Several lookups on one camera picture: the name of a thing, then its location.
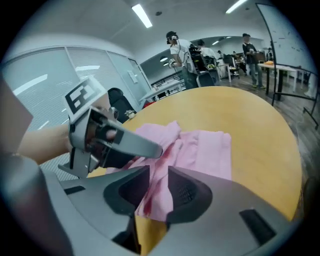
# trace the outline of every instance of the white desk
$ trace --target white desk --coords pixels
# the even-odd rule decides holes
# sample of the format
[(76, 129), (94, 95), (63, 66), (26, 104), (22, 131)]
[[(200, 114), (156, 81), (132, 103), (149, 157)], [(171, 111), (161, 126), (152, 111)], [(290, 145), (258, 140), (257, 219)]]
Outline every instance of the white desk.
[(229, 83), (231, 84), (231, 74), (230, 74), (230, 67), (229, 64), (219, 64), (216, 66), (216, 69), (219, 70), (218, 71), (218, 75), (219, 75), (219, 79), (221, 81), (221, 72), (222, 72), (222, 68), (227, 67), (227, 71), (228, 71), (228, 77), (229, 77)]
[(173, 88), (178, 88), (179, 92), (182, 92), (181, 82), (178, 80), (171, 80), (168, 84), (161, 85), (158, 87), (158, 90), (151, 90), (148, 93), (146, 93), (140, 101), (151, 99), (158, 94), (164, 93), (165, 91), (168, 91)]
[[(298, 71), (295, 68), (289, 67), (289, 66), (283, 66), (283, 65), (266, 65), (266, 64), (258, 64), (260, 67), (264, 67), (267, 69), (277, 69), (277, 70), (283, 70), (287, 72), (294, 72), (294, 82), (293, 82), (293, 92), (296, 91), (297, 87), (297, 77), (298, 77)], [(277, 73), (277, 81), (279, 82), (279, 72)], [(289, 73), (287, 74), (287, 82), (289, 82)]]

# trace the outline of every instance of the white shirt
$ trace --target white shirt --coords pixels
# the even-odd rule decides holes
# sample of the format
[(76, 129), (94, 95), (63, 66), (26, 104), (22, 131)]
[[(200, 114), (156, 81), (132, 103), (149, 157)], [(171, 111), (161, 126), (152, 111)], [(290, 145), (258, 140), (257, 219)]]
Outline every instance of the white shirt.
[(178, 54), (180, 60), (182, 61), (182, 66), (186, 66), (190, 73), (196, 73), (195, 65), (189, 52), (189, 47), (192, 43), (184, 39), (178, 39), (176, 42), (176, 45), (170, 47), (170, 53), (172, 55)]
[(201, 53), (204, 57), (209, 56), (209, 57), (217, 58), (215, 52), (212, 49), (207, 47), (201, 48)]

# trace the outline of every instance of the wooden floor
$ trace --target wooden floor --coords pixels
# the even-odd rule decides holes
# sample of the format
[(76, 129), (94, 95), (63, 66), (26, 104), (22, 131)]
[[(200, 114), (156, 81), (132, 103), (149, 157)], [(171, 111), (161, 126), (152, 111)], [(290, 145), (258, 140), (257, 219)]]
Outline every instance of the wooden floor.
[[(274, 90), (274, 78), (272, 76), (274, 75), (270, 74), (269, 95), (271, 97)], [(266, 73), (263, 73), (262, 81), (263, 85), (267, 84)], [(293, 83), (293, 78), (291, 78), (289, 83), (287, 83), (287, 78), (284, 77), (282, 92), (292, 94)], [(229, 83), (228, 79), (223, 79), (220, 84), (222, 86), (231, 86), (246, 90), (258, 95), (268, 103), (272, 103), (272, 99), (266, 96), (266, 91), (262, 89), (253, 89), (251, 77), (244, 76), (243, 73), (240, 73), (240, 79), (234, 78), (231, 84)], [(296, 94), (302, 96), (304, 96), (304, 92), (308, 90), (308, 87), (305, 84), (301, 88), (300, 82), (297, 82), (296, 88)], [(311, 100), (291, 96), (281, 97), (283, 98), (283, 101), (275, 101), (273, 106), (287, 121), (297, 139), (303, 172), (302, 185), (304, 185), (308, 177), (320, 177), (320, 127), (318, 130), (315, 130), (315, 123), (311, 117), (307, 113), (303, 113), (303, 107), (306, 107), (311, 111), (314, 102)], [(316, 104), (313, 116), (317, 122), (320, 123), (320, 103)]]

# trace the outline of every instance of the pink towel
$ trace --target pink towel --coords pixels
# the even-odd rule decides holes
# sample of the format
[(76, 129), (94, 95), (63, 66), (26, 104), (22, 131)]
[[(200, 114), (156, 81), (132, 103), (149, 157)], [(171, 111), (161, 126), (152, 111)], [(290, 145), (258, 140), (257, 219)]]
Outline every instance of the pink towel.
[[(167, 126), (147, 123), (135, 132), (163, 148), (160, 158), (139, 157), (123, 168), (150, 166), (150, 186), (135, 211), (137, 215), (163, 222), (173, 210), (173, 199), (168, 188), (168, 166), (231, 180), (230, 134), (204, 130), (181, 132), (176, 121)], [(108, 169), (108, 173), (117, 171)]]

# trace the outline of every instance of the round table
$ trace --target round table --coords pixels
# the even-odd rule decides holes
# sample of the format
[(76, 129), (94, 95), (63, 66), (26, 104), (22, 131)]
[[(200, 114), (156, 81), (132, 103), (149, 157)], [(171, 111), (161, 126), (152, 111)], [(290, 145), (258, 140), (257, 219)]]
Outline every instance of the round table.
[[(283, 213), (295, 214), (302, 184), (296, 138), (281, 114), (245, 90), (210, 86), (176, 93), (141, 110), (123, 126), (177, 121), (182, 131), (223, 131), (231, 135), (232, 180), (246, 186)], [(90, 176), (104, 174), (97, 169)], [(162, 222), (136, 216), (142, 254), (165, 235)]]

